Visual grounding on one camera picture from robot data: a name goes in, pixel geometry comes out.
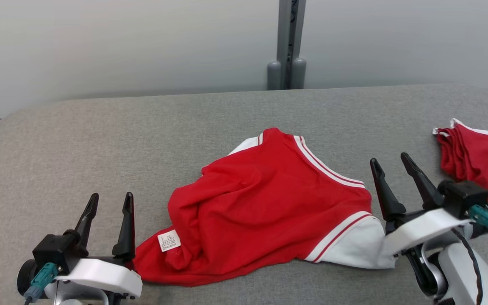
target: gray cushioned table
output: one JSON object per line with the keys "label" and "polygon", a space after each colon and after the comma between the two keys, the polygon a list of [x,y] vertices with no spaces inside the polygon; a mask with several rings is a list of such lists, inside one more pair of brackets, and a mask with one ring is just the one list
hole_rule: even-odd
{"label": "gray cushioned table", "polygon": [[[378,158],[409,211],[421,206],[399,154],[434,183],[440,150],[433,127],[451,118],[488,130],[488,90],[418,85],[72,100],[21,110],[0,122],[0,304],[23,304],[22,263],[45,234],[73,228],[100,195],[91,255],[116,243],[126,191],[136,200],[137,243],[171,224],[172,191],[202,166],[269,127],[302,135],[329,167],[363,180],[381,218],[369,160]],[[488,236],[471,241],[488,262]],[[393,270],[292,261],[225,282],[182,288],[145,284],[130,304],[429,304],[405,258]]]}

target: white stripe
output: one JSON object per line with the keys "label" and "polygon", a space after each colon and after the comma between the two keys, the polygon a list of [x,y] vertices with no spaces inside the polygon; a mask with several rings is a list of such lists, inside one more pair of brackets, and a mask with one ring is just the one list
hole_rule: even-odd
{"label": "white stripe", "polygon": [[316,162],[316,160],[319,161],[319,162],[321,162],[318,158],[315,158],[316,160],[314,160],[314,157],[312,155],[310,155],[311,154],[311,151],[310,151],[310,154],[309,154],[308,151],[306,151],[306,149],[304,148],[304,143],[302,141],[300,141],[300,137],[298,137],[298,136],[293,136],[293,137],[295,138],[295,142],[297,143],[297,147],[300,149],[300,151],[302,151],[302,154],[304,154],[304,156],[308,159],[308,161],[310,161],[310,163],[312,165],[314,165],[317,169],[319,169],[321,172],[323,172],[329,178],[331,178],[331,179],[335,180],[336,182],[341,183],[343,185],[353,186],[353,187],[360,187],[361,189],[366,189],[364,187],[364,183],[362,181],[358,181],[358,180],[346,178],[348,180],[357,182],[357,183],[351,183],[351,182],[348,182],[348,181],[345,181],[345,180],[340,179],[341,177],[342,178],[345,178],[345,177],[342,176],[342,175],[337,174],[334,170],[331,170],[329,168],[329,170],[331,170],[331,172],[337,174],[338,176],[335,176],[332,173],[330,173],[328,170],[325,170],[325,168],[328,168],[328,167],[327,166],[325,166],[325,168],[321,167],[321,165],[318,164],[318,162]]}
{"label": "white stripe", "polygon": [[364,182],[363,182],[363,181],[360,181],[360,180],[355,180],[355,179],[352,179],[352,178],[348,178],[348,177],[346,177],[346,176],[342,176],[341,174],[339,174],[339,173],[335,172],[334,170],[331,170],[331,168],[329,168],[329,167],[328,167],[326,164],[324,164],[324,163],[323,163],[323,162],[322,162],[322,161],[321,161],[319,158],[317,158],[317,156],[313,154],[312,150],[310,150],[310,148],[309,148],[308,146],[306,146],[306,141],[304,141],[304,138],[302,138],[302,145],[303,145],[304,147],[306,147],[306,149],[308,150],[308,151],[306,151],[306,152],[309,152],[309,153],[312,155],[312,157],[314,157],[314,158],[315,158],[315,159],[316,159],[316,160],[317,160],[317,161],[318,161],[318,162],[319,162],[319,163],[320,163],[322,166],[325,166],[325,168],[327,168],[327,170],[331,171],[331,174],[335,174],[336,176],[338,176],[338,177],[340,177],[340,178],[344,178],[344,179],[349,180],[349,181],[353,181],[353,182],[357,182],[357,183],[364,184]]}
{"label": "white stripe", "polygon": [[380,220],[372,215],[368,215],[366,217],[362,217],[361,219],[359,219],[358,222],[355,222],[354,224],[351,225],[351,227],[347,228],[344,233],[340,234],[340,236],[337,237],[336,241],[334,241],[333,243],[331,243],[331,245],[329,245],[329,247],[327,249],[325,249],[325,251],[323,252],[323,254],[319,257],[319,259],[316,261],[316,263],[320,263],[322,260],[323,260],[323,257],[327,254],[329,254],[329,251],[335,246],[337,245],[338,241],[341,241],[341,239],[345,236],[345,234],[348,234],[353,228],[357,227],[359,224],[361,224],[362,222],[368,220],[368,219],[374,219],[376,220],[379,224],[381,224]]}
{"label": "white stripe", "polygon": [[335,236],[337,236],[338,234],[340,234],[340,232],[342,230],[344,230],[347,226],[349,226],[349,224],[351,224],[352,222],[354,222],[357,218],[359,218],[361,216],[365,216],[365,215],[372,216],[372,214],[370,214],[368,212],[360,211],[360,212],[357,212],[357,213],[353,214],[352,216],[349,216],[343,222],[340,222],[339,225],[337,225],[334,229],[332,229],[331,232],[329,232],[329,234],[327,234],[316,245],[316,247],[314,247],[314,249],[310,252],[310,254],[304,260],[309,261],[309,262],[315,261],[316,258],[321,254],[321,252],[323,251],[323,249],[325,249],[325,247],[327,247],[327,245],[333,240],[333,238]]}
{"label": "white stripe", "polygon": [[466,129],[472,130],[472,131],[474,131],[476,133],[481,133],[483,135],[488,135],[488,130],[470,128],[470,127],[464,125],[463,122],[461,122],[461,121],[459,121],[459,120],[457,120],[455,118],[451,119],[451,128],[455,128],[455,123],[461,125],[462,127],[465,127]]}

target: red fabric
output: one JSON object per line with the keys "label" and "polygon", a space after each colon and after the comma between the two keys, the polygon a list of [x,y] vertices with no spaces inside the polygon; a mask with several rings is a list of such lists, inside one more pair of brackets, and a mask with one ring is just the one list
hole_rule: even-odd
{"label": "red fabric", "polygon": [[488,131],[453,120],[453,128],[438,129],[441,168],[455,180],[471,180],[488,190]]}
{"label": "red fabric", "polygon": [[[202,174],[172,194],[173,225],[137,248],[134,265],[143,280],[198,286],[304,259],[348,216],[370,212],[364,187],[329,178],[293,135],[275,128],[265,130],[262,144],[221,158]],[[169,230],[182,246],[161,252],[157,235]]]}

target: folded red shirt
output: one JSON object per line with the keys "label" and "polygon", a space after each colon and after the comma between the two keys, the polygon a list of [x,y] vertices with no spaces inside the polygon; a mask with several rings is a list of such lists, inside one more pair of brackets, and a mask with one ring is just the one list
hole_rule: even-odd
{"label": "folded red shirt", "polygon": [[276,128],[202,169],[169,199],[172,226],[138,248],[143,280],[197,286],[298,258],[393,268],[363,182],[334,172]]}
{"label": "folded red shirt", "polygon": [[457,119],[451,128],[435,128],[441,168],[455,180],[471,180],[488,190],[488,130],[473,129]]}

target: black cable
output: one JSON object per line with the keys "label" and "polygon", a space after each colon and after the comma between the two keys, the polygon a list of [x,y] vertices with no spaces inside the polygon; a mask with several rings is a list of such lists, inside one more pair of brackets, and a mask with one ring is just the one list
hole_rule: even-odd
{"label": "black cable", "polygon": [[474,264],[474,271],[476,272],[476,284],[478,286],[478,295],[476,297],[476,305],[481,305],[481,302],[483,300],[483,284],[482,284],[482,279],[481,279],[481,273],[480,273],[480,267],[478,267],[478,261],[476,259],[476,256],[474,255],[474,251],[472,250],[472,247],[470,247],[468,241],[464,236],[455,228],[451,229],[453,233],[462,241],[464,247],[468,250],[468,255],[472,259],[472,263]]}
{"label": "black cable", "polygon": [[297,14],[297,0],[291,0],[291,20],[290,22],[295,21],[296,14]]}

